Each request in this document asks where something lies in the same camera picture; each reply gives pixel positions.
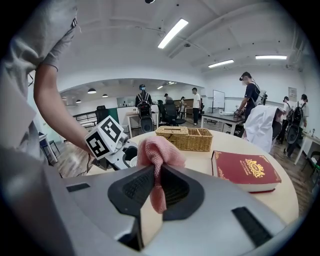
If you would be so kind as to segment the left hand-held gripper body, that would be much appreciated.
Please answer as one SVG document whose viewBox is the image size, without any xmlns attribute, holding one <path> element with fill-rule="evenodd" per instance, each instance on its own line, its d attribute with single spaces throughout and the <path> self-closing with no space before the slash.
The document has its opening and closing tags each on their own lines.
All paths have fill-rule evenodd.
<svg viewBox="0 0 320 256">
<path fill-rule="evenodd" d="M 109 115 L 84 140 L 96 160 L 106 159 L 110 163 L 110 155 L 128 141 L 128 136 L 122 126 Z"/>
</svg>

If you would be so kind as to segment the black top table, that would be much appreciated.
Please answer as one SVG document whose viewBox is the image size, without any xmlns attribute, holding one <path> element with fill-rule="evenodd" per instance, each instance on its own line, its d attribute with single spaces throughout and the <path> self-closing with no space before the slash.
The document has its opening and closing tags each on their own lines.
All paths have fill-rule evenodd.
<svg viewBox="0 0 320 256">
<path fill-rule="evenodd" d="M 231 115 L 220 115 L 219 113 L 204 113 L 201 115 L 200 127 L 204 127 L 205 120 L 211 120 L 216 122 L 221 122 L 223 124 L 231 125 L 230 134 L 234 135 L 236 131 L 236 126 L 243 124 L 245 119 L 242 117 L 231 116 Z"/>
</svg>

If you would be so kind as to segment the white garment on chair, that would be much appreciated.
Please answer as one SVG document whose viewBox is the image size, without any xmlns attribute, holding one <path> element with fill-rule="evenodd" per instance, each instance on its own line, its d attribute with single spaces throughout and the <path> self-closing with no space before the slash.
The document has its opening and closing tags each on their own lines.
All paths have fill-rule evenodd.
<svg viewBox="0 0 320 256">
<path fill-rule="evenodd" d="M 252 109 L 244 123 L 244 138 L 270 153 L 282 131 L 283 111 L 276 106 L 258 105 Z"/>
</svg>

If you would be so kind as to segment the ceiling light strip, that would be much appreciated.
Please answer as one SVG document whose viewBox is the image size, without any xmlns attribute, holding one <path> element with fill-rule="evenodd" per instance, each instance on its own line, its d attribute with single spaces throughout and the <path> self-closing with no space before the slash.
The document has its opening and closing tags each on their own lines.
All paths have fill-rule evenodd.
<svg viewBox="0 0 320 256">
<path fill-rule="evenodd" d="M 225 66 L 225 65 L 228 65 L 228 64 L 232 64 L 232 63 L 234 63 L 234 60 L 233 59 L 229 59 L 229 60 L 225 60 L 225 61 L 221 61 L 221 62 L 217 62 L 217 63 L 211 64 L 208 67 L 211 69 L 211 68 L 215 68 L 215 67 L 219 67 L 219 66 Z"/>
<path fill-rule="evenodd" d="M 256 60 L 286 60 L 286 55 L 256 55 Z"/>
<path fill-rule="evenodd" d="M 171 40 L 187 25 L 189 24 L 188 21 L 181 18 L 172 28 L 171 30 L 165 35 L 162 41 L 157 46 L 159 49 L 164 49 Z"/>
</svg>

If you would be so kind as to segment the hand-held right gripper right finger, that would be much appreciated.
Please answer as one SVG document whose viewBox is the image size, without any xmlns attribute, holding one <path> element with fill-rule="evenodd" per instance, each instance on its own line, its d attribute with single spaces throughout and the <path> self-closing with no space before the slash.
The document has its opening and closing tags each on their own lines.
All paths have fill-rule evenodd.
<svg viewBox="0 0 320 256">
<path fill-rule="evenodd" d="M 160 230 L 142 251 L 146 256 L 244 256 L 286 227 L 232 182 L 168 165 L 160 181 L 167 209 Z"/>
</svg>

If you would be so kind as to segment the black office chair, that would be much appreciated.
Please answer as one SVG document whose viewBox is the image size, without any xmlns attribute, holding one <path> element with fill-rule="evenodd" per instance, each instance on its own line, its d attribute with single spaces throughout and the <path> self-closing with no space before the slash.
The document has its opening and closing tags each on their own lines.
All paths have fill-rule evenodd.
<svg viewBox="0 0 320 256">
<path fill-rule="evenodd" d="M 109 116 L 109 110 L 104 105 L 98 106 L 95 111 L 97 124 Z"/>
<path fill-rule="evenodd" d="M 173 100 L 163 103 L 158 101 L 159 125 L 160 126 L 179 126 L 186 123 L 183 118 L 178 118 L 177 108 Z"/>
</svg>

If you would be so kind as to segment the person's left forearm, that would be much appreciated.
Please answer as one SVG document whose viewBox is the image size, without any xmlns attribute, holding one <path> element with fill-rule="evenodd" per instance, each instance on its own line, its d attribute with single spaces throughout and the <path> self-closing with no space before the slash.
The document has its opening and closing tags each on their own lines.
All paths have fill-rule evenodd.
<svg viewBox="0 0 320 256">
<path fill-rule="evenodd" d="M 91 154 L 85 142 L 88 131 L 68 112 L 57 88 L 57 69 L 41 64 L 35 71 L 33 98 L 45 122 L 59 135 Z"/>
</svg>

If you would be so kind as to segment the person's grey shirt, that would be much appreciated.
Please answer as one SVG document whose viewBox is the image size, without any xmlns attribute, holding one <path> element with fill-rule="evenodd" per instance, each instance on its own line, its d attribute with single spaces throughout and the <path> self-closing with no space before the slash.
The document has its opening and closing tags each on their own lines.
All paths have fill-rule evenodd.
<svg viewBox="0 0 320 256">
<path fill-rule="evenodd" d="M 77 0 L 44 0 L 11 39 L 0 60 L 1 147 L 47 161 L 34 123 L 36 112 L 28 104 L 28 75 L 40 65 L 58 68 L 75 34 L 77 12 Z"/>
</svg>

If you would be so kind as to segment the black railing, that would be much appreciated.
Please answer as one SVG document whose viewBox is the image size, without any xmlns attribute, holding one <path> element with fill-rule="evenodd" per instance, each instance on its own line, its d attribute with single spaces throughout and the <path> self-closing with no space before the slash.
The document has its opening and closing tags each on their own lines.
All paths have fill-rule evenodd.
<svg viewBox="0 0 320 256">
<path fill-rule="evenodd" d="M 98 123 L 95 111 L 76 114 L 73 117 L 80 125 L 82 125 L 88 131 L 91 131 Z"/>
</svg>

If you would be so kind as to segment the pink knitted cloth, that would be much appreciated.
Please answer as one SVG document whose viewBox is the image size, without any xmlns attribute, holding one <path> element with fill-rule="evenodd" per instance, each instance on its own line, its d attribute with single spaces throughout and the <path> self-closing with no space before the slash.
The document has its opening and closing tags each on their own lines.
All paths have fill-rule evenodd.
<svg viewBox="0 0 320 256">
<path fill-rule="evenodd" d="M 184 167 L 186 158 L 180 150 L 162 136 L 150 136 L 139 142 L 137 165 L 154 165 L 154 186 L 150 193 L 153 209 L 162 214 L 166 209 L 165 193 L 161 186 L 161 167 L 163 164 Z"/>
</svg>

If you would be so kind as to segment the red hardcover book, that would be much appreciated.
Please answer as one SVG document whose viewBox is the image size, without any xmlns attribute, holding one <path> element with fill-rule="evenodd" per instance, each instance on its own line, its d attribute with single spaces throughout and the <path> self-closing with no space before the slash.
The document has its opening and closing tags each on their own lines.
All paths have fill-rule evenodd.
<svg viewBox="0 0 320 256">
<path fill-rule="evenodd" d="M 213 151 L 212 175 L 238 185 L 249 193 L 272 192 L 282 182 L 270 161 L 263 155 Z"/>
</svg>

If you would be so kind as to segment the green partition panel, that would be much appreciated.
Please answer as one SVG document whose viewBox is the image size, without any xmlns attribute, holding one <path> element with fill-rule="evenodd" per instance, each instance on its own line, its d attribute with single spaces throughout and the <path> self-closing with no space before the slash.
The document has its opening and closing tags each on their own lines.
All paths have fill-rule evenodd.
<svg viewBox="0 0 320 256">
<path fill-rule="evenodd" d="M 111 116 L 117 123 L 119 123 L 118 111 L 117 108 L 109 108 L 108 115 Z"/>
</svg>

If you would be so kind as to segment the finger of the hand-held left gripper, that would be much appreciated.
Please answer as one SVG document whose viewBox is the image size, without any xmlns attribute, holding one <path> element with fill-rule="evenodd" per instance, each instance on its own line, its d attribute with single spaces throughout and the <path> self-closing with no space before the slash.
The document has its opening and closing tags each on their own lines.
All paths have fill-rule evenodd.
<svg viewBox="0 0 320 256">
<path fill-rule="evenodd" d="M 109 156 L 109 164 L 115 170 L 130 168 L 130 162 L 138 155 L 138 145 L 135 142 L 127 141 L 120 145 L 120 148 Z"/>
</svg>

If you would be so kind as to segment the black backpack rig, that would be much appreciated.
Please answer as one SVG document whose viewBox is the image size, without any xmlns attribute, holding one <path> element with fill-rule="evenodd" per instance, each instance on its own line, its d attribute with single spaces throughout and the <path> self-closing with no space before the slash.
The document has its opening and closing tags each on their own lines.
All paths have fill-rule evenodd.
<svg viewBox="0 0 320 256">
<path fill-rule="evenodd" d="M 296 139 L 299 136 L 299 131 L 300 131 L 300 125 L 303 121 L 304 118 L 304 107 L 306 103 L 304 102 L 303 104 L 300 104 L 297 102 L 297 107 L 293 108 L 288 116 L 288 131 L 287 131 L 287 136 L 286 140 L 288 144 L 293 144 Z"/>
<path fill-rule="evenodd" d="M 140 93 L 138 95 L 138 117 L 140 120 L 140 126 L 143 133 L 149 133 L 152 132 L 154 129 L 154 121 L 152 118 L 152 105 L 150 104 L 149 100 L 149 94 L 146 93 L 143 95 Z"/>
</svg>

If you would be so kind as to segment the wicker tissue basket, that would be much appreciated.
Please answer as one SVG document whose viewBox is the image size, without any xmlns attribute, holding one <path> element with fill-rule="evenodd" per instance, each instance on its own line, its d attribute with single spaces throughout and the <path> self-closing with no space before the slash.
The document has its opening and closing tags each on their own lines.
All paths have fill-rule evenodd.
<svg viewBox="0 0 320 256">
<path fill-rule="evenodd" d="M 181 151 L 209 152 L 213 135 L 205 128 L 186 126 L 161 126 L 155 131 L 157 136 L 166 138 Z"/>
</svg>

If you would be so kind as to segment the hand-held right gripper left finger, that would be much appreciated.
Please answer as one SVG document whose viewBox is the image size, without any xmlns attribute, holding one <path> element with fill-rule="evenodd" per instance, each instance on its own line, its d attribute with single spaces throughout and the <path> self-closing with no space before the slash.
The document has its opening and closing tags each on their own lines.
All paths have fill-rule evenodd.
<svg viewBox="0 0 320 256">
<path fill-rule="evenodd" d="M 156 212 L 150 197 L 153 167 L 132 167 L 64 182 L 81 211 L 114 241 L 140 251 L 155 237 Z"/>
</svg>

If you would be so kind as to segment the whiteboard on stand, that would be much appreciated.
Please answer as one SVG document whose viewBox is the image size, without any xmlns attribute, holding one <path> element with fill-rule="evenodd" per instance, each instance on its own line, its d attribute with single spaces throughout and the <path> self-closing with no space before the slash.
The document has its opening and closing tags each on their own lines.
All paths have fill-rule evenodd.
<svg viewBox="0 0 320 256">
<path fill-rule="evenodd" d="M 225 93 L 219 90 L 213 90 L 212 108 L 215 110 L 225 110 Z"/>
</svg>

